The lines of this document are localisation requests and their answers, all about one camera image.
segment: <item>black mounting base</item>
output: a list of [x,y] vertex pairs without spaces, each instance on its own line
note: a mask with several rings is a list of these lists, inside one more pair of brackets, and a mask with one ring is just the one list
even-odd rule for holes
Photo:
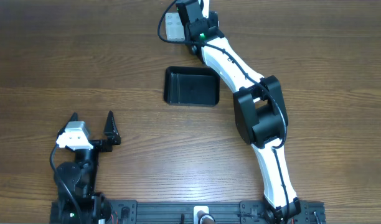
[[[114,224],[193,224],[193,210],[197,205],[209,207],[216,224],[266,224],[262,213],[263,201],[236,202],[137,202],[135,200],[110,200]],[[293,217],[294,224],[326,224],[324,204],[321,202],[301,202],[301,213]],[[56,223],[56,203],[52,204],[50,222]]]

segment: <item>black cable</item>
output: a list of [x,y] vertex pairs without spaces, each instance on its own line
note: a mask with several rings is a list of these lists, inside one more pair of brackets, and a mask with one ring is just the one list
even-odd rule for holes
[[172,41],[172,40],[167,40],[165,39],[164,37],[161,36],[160,34],[160,29],[161,29],[161,24],[163,22],[163,19],[164,19],[164,16],[166,15],[166,13],[168,12],[168,10],[170,10],[170,8],[177,2],[177,0],[173,0],[173,2],[167,7],[167,9],[164,11],[163,15],[161,16],[160,18],[160,21],[159,21],[159,25],[158,25],[158,36],[159,38],[166,42],[166,43],[170,43],[170,44],[187,44],[187,45],[196,45],[196,46],[200,46],[200,47],[211,47],[215,50],[219,50],[221,51],[223,54],[227,55],[229,57],[229,60],[232,61],[232,63],[234,63],[238,68],[239,70],[243,73],[243,75],[245,76],[246,79],[250,80],[252,83],[254,83],[256,86],[258,86],[261,90],[263,90],[263,92],[267,95],[267,97],[269,98],[269,100],[274,104],[274,106],[278,109],[279,111],[279,114],[281,116],[281,119],[282,119],[282,123],[283,123],[283,138],[282,138],[282,141],[281,143],[278,145],[278,146],[272,146],[271,149],[275,155],[275,159],[276,159],[276,165],[278,166],[278,170],[279,170],[279,175],[280,175],[280,179],[281,179],[281,182],[282,182],[282,187],[283,187],[283,191],[285,193],[285,197],[286,197],[286,206],[287,206],[287,214],[286,214],[286,217],[285,217],[285,223],[287,223],[287,220],[288,220],[288,216],[289,216],[289,197],[288,197],[288,192],[286,190],[286,186],[285,186],[285,182],[283,180],[283,175],[282,175],[282,170],[281,170],[281,167],[280,167],[280,163],[279,163],[279,159],[278,159],[278,155],[276,153],[276,150],[277,149],[280,149],[281,147],[283,147],[285,145],[285,142],[286,142],[286,139],[287,139],[287,135],[288,135],[288,130],[287,130],[287,126],[286,126],[286,121],[285,121],[285,117],[283,116],[283,113],[282,113],[282,110],[280,109],[278,103],[276,102],[276,100],[272,97],[272,95],[270,94],[270,92],[263,86],[261,85],[261,83],[255,81],[254,79],[252,79],[248,73],[242,68],[242,66],[240,66],[240,64],[236,61],[236,59],[230,54],[228,53],[225,49],[221,49],[220,47],[217,47],[217,46],[214,46],[214,45],[211,45],[211,44],[206,44],[206,43],[203,43],[203,42],[194,42],[194,41]]
[[80,220],[80,224],[82,224],[83,220],[82,220],[82,213],[81,213],[80,206],[78,205],[77,201],[73,197],[72,193],[70,193],[70,191],[67,188],[66,184],[62,181],[62,178],[60,178],[60,175],[59,175],[58,171],[55,168],[54,156],[55,156],[55,152],[56,152],[57,148],[58,148],[58,144],[55,144],[55,147],[52,150],[51,155],[49,156],[49,164],[51,165],[52,170],[54,170],[54,173],[55,173],[55,175],[56,175],[56,177],[58,179],[58,183],[62,184],[63,188],[65,189],[65,191],[66,191],[66,193],[68,195],[68,197],[71,199],[72,203],[74,204],[74,207],[76,208],[76,211],[77,211],[78,219]]

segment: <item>black plastic container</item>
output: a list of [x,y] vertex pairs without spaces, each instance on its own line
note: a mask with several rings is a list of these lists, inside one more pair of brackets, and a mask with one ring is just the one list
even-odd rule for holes
[[170,105],[215,106],[220,101],[220,77],[212,68],[168,67],[164,101]]

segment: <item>wooden table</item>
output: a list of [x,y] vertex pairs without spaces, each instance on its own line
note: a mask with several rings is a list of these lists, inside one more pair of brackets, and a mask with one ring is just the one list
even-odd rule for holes
[[[255,154],[232,93],[212,108],[169,106],[168,66],[203,66],[161,42],[167,0],[0,0],[0,222],[49,221],[49,154],[76,111],[101,138],[114,111],[122,144],[100,156],[97,190],[140,202],[259,200]],[[381,1],[212,0],[251,68],[279,78],[286,160],[328,223],[381,223]],[[55,162],[71,161],[59,150]]]

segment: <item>wooden surface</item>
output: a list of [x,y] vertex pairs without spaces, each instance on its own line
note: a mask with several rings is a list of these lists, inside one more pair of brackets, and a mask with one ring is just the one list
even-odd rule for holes
[[[259,200],[255,154],[221,82],[213,108],[169,106],[168,66],[202,66],[161,42],[167,0],[0,0],[0,222],[49,220],[49,153],[76,111],[93,138],[114,111],[122,145],[97,190],[140,202]],[[251,68],[275,75],[289,116],[286,160],[328,223],[381,223],[381,1],[212,0]],[[71,161],[60,150],[55,162]]]

